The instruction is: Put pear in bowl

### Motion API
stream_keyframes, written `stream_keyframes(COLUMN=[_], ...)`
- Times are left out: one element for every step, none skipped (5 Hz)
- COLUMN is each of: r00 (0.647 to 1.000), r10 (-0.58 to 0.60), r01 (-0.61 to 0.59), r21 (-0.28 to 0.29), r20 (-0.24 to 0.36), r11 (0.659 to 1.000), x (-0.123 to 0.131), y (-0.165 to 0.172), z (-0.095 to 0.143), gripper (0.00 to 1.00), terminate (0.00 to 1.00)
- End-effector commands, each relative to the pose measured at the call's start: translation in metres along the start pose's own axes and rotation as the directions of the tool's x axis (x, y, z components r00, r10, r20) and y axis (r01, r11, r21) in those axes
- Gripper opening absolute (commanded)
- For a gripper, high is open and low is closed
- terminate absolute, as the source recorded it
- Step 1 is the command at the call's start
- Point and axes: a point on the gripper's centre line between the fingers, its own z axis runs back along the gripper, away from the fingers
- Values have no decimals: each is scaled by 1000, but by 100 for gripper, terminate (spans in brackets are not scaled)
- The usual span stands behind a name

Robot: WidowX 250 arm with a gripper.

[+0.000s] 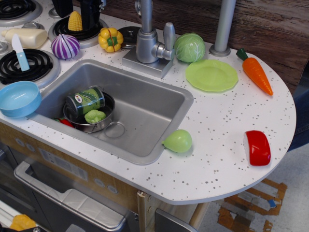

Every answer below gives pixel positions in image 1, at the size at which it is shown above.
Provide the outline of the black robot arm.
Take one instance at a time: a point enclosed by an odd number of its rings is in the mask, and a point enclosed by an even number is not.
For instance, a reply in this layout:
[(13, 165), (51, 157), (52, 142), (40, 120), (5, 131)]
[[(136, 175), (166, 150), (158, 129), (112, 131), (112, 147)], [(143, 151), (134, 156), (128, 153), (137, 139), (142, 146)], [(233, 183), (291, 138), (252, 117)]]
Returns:
[[(52, 0), (56, 13), (64, 18), (73, 12), (72, 0)], [(107, 5), (106, 0), (79, 0), (83, 30), (92, 29), (98, 22), (100, 12)]]

